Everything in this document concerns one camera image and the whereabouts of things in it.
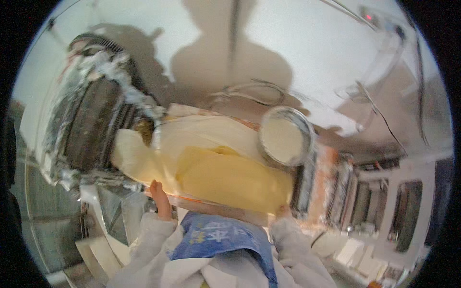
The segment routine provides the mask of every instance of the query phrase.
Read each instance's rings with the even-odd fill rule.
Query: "window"
[[[396,243],[395,251],[405,253],[410,247],[421,206],[421,180],[403,182],[397,191],[394,218],[388,240]]]

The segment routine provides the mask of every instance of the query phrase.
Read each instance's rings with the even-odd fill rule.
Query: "metal bucket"
[[[291,159],[289,162],[281,162],[276,159],[271,152],[267,149],[263,139],[262,139],[262,130],[264,129],[265,124],[270,119],[286,119],[292,122],[295,126],[297,126],[301,132],[303,143],[302,143],[302,152],[298,157]],[[315,146],[315,138],[316,134],[312,124],[307,120],[307,117],[296,110],[295,108],[286,107],[286,106],[277,106],[275,108],[270,109],[267,111],[262,118],[261,121],[261,129],[258,133],[258,148],[260,150],[261,155],[266,159],[268,164],[275,168],[286,168],[286,167],[293,167],[302,165],[306,159],[314,153],[314,146]]]

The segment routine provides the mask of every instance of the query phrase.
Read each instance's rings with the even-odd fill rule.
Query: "wall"
[[[391,0],[342,3],[355,12],[359,4],[374,7],[392,16],[393,21],[405,23],[398,5]],[[393,140],[381,123],[371,126],[373,129],[365,134],[357,134],[357,123],[364,124],[362,113],[369,111],[369,105],[351,104],[334,93],[365,76],[369,85],[378,82],[392,58],[392,45],[397,38],[392,36],[391,48],[381,51],[386,33],[373,32],[328,0],[293,0],[290,4],[275,0],[64,0],[52,15],[59,15],[54,27],[36,39],[13,90],[15,99],[33,106],[30,113],[46,110],[49,105],[45,98],[65,66],[68,43],[80,33],[93,31],[125,46],[137,61],[147,86],[164,105],[177,102],[206,106],[207,95],[224,86],[253,78],[271,81],[291,91],[295,97],[289,97],[284,105],[300,109],[318,125],[324,143],[333,142],[340,149],[364,145],[368,147],[365,154],[356,151],[363,154],[363,159],[376,152],[383,154],[379,149],[383,143],[390,147],[384,153],[400,153],[394,143],[388,145]],[[412,153],[430,153],[412,132],[418,128],[413,97],[417,66],[414,34],[408,27],[405,29],[409,39],[397,78],[404,77],[406,82],[392,91],[393,97],[380,95],[381,106],[384,111],[392,111],[396,105],[406,105],[399,113],[408,121],[399,133],[408,138],[406,143],[414,150],[409,149]],[[425,77],[430,83],[438,78],[437,65],[425,43],[422,52]],[[364,75],[377,56],[380,62],[374,73]],[[265,98],[276,96],[267,90],[250,93]],[[438,103],[446,103],[443,85],[432,95]],[[353,111],[344,111],[345,106],[352,106]],[[232,99],[216,110],[258,121],[267,108]],[[401,115],[386,116],[396,129]],[[443,138],[444,149],[450,146],[449,120],[438,123],[431,117],[426,119],[428,125],[435,123],[427,131],[432,138]],[[444,125],[443,135],[436,134],[439,125]],[[346,142],[350,144],[343,145],[338,135],[349,137]]]

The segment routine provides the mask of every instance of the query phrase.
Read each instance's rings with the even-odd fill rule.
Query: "plaster residue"
[[[301,229],[327,229],[324,219],[335,187],[334,171],[338,152],[336,149],[327,146],[318,146],[318,158],[315,166],[308,217],[307,220],[298,220]]]

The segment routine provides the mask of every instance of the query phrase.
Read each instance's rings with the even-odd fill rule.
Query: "person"
[[[143,215],[131,262],[108,288],[336,287],[289,207],[270,226],[272,245],[262,227],[232,218],[189,211],[178,225],[160,182],[150,194],[158,212]]]

